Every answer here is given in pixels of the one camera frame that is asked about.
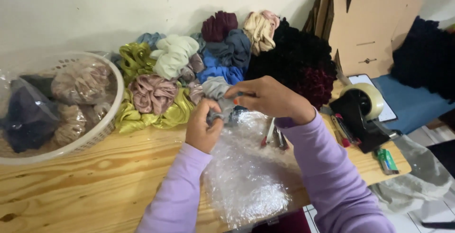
bubble wrap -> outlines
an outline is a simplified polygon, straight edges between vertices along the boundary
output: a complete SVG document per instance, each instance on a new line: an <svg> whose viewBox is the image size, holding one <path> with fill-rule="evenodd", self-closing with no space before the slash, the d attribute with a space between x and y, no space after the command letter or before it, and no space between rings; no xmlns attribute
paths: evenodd
<svg viewBox="0 0 455 233"><path fill-rule="evenodd" d="M236 123L223 129L203 173L211 206L230 229L298 208L294 200L299 200L303 188L299 174L282 157L291 152L293 158L292 150L283 152L273 145L260 148L270 119L248 111L234 118Z"/></svg>

white basket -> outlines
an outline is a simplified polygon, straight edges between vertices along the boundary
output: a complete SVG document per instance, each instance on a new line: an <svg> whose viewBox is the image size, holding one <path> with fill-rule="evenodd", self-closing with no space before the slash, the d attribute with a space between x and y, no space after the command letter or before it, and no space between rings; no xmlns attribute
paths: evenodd
<svg viewBox="0 0 455 233"><path fill-rule="evenodd" d="M67 67L67 65L71 63L77 63L79 59L87 57L94 57L104 62L105 64L109 65L117 81L117 95L115 97L111 109L106 114L106 116L93 129L85 133L81 138L64 147L61 147L53 151L46 152L45 150L43 151L42 149L39 149L28 150L26 151L28 152L27 154L14 153L11 147L0 144L0 164L3 165L31 164L48 160L61 155L75 154L77 152L81 152L92 147L96 143L99 143L114 130L115 128L114 116L122 102L125 84L123 82L122 74L117 69L117 67L109 60L105 59L102 56L87 52L66 52L42 58L37 62L28 63L23 66L20 66L20 68L16 67L16 69L25 69L27 73L55 74L58 71L65 70L65 67Z"/></svg>

wooden table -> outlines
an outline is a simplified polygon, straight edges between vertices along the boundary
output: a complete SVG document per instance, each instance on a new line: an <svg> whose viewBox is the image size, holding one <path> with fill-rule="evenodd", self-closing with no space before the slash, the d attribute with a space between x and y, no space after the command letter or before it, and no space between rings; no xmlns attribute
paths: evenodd
<svg viewBox="0 0 455 233"><path fill-rule="evenodd" d="M334 83L334 98L342 87L339 81ZM185 125L167 131L148 127L129 135L113 133L71 157L0 166L0 232L132 233L184 137ZM411 171L393 142L383 147L390 150L401 173ZM382 173L372 154L348 151L367 184L393 177ZM196 231L226 231L201 189ZM304 188L295 194L297 207L310 204Z"/></svg>

packing tape roll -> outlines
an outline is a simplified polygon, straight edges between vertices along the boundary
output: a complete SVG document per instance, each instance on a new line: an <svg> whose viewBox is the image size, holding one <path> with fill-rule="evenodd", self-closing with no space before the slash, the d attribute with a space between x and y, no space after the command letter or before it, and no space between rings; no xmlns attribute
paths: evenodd
<svg viewBox="0 0 455 233"><path fill-rule="evenodd" d="M364 115L365 119L372 120L381 114L382 109L384 108L384 98L376 87L367 83L347 85L341 90L340 96L343 96L348 90L359 90L369 99L370 109L369 112Z"/></svg>

hand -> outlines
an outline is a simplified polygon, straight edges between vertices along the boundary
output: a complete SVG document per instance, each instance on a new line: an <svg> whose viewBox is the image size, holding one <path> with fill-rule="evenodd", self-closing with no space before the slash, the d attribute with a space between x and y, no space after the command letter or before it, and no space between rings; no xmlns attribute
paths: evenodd
<svg viewBox="0 0 455 233"><path fill-rule="evenodd" d="M202 99L199 102L188 120L185 139L185 143L207 154L212 151L224 126L222 119L215 118L212 127L209 127L206 119L210 109L215 112L221 112L221 108L216 101Z"/></svg>
<svg viewBox="0 0 455 233"><path fill-rule="evenodd" d="M313 106L303 96L283 86L270 76L238 82L225 97L235 96L234 103L270 117L290 117L298 125L311 122L316 116Z"/></svg>

